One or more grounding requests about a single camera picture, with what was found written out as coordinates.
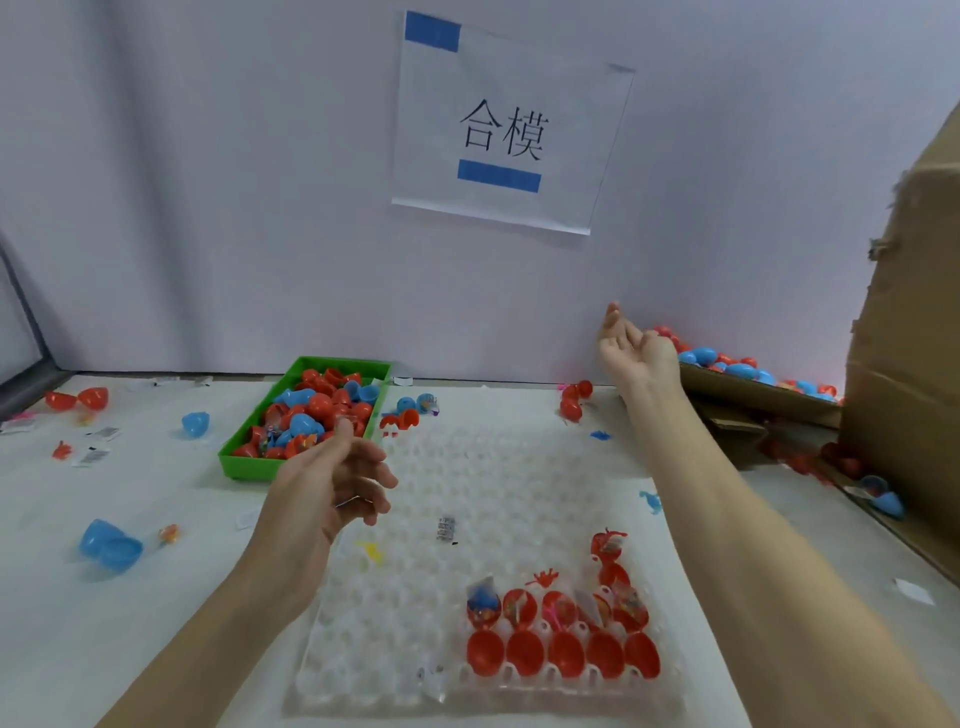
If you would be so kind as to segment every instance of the plastic tray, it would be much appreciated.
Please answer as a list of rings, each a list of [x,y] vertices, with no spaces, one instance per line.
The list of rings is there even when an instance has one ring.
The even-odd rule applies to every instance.
[[[363,378],[363,383],[370,384],[374,379],[382,380],[380,385],[380,396],[376,399],[373,406],[373,414],[367,423],[367,429],[364,431],[364,437],[368,440],[376,431],[376,423],[379,420],[380,408],[383,406],[383,400],[387,394],[387,386],[390,382],[390,369],[393,365],[389,361],[374,361],[372,359],[334,359],[325,356],[301,356],[287,370],[280,381],[277,382],[263,401],[256,406],[251,415],[244,421],[240,428],[233,433],[233,436],[220,448],[218,456],[220,465],[224,470],[224,475],[234,480],[262,480],[272,481],[276,477],[276,472],[283,464],[282,460],[267,460],[253,457],[233,457],[231,452],[243,445],[247,440],[247,432],[251,425],[259,425],[260,417],[266,412],[267,407],[274,401],[276,396],[285,389],[293,389],[300,382],[300,377],[307,369],[316,369],[321,374],[327,367],[334,367],[346,374],[359,372]]]

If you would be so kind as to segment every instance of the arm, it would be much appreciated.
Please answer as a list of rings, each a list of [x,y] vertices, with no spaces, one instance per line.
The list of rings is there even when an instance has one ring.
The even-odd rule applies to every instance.
[[[333,438],[284,463],[236,567],[97,728],[215,726],[274,638],[310,604],[337,533],[355,518],[375,525],[390,510],[381,486],[394,488],[396,478],[384,458],[344,421]]]
[[[599,347],[751,722],[955,726],[883,622],[717,447],[670,341],[612,304]]]

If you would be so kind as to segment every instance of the small toy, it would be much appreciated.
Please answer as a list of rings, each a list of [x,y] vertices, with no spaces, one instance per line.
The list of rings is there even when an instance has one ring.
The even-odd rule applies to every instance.
[[[54,460],[66,460],[72,454],[73,448],[60,440],[60,444],[57,445],[53,451],[53,454],[50,456],[54,458]]]
[[[437,398],[429,393],[420,395],[417,397],[417,410],[421,415],[425,415],[427,412],[440,412],[437,407]]]
[[[55,412],[66,412],[69,409],[73,409],[77,403],[76,397],[66,395],[63,392],[47,392],[43,400],[47,403],[47,406]]]
[[[77,399],[87,409],[93,412],[102,412],[107,409],[109,391],[107,387],[90,387],[77,395]]]
[[[175,523],[165,525],[159,530],[157,536],[159,537],[160,542],[165,546],[167,544],[175,544],[177,539],[180,537],[180,527]]]
[[[367,554],[367,558],[373,561],[377,566],[383,562],[383,554],[380,552],[380,549],[373,541],[358,541],[357,545],[363,549],[363,552]]]
[[[660,496],[656,493],[647,493],[646,491],[640,491],[640,497],[647,501],[647,505],[650,506],[650,512],[654,516],[658,516],[663,510],[663,506],[660,505]]]
[[[579,423],[584,416],[584,410],[576,400],[564,397],[560,400],[560,416],[572,423]]]
[[[183,425],[183,432],[188,437],[196,439],[206,435],[206,431],[210,427],[210,415],[207,412],[191,412],[188,415],[183,415],[180,422]]]
[[[467,618],[477,628],[492,626],[500,619],[500,597],[493,587],[493,577],[467,587]]]

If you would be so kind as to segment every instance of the left hand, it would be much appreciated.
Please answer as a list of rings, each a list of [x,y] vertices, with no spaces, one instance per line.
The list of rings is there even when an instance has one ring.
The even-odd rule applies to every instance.
[[[285,627],[320,587],[330,546],[349,522],[369,526],[390,511],[398,481],[386,453],[340,420],[333,437],[285,462],[270,486],[234,575]]]

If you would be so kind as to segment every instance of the sign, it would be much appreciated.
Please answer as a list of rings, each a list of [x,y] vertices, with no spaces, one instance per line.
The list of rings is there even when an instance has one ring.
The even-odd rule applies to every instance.
[[[393,202],[589,234],[633,79],[406,13]]]

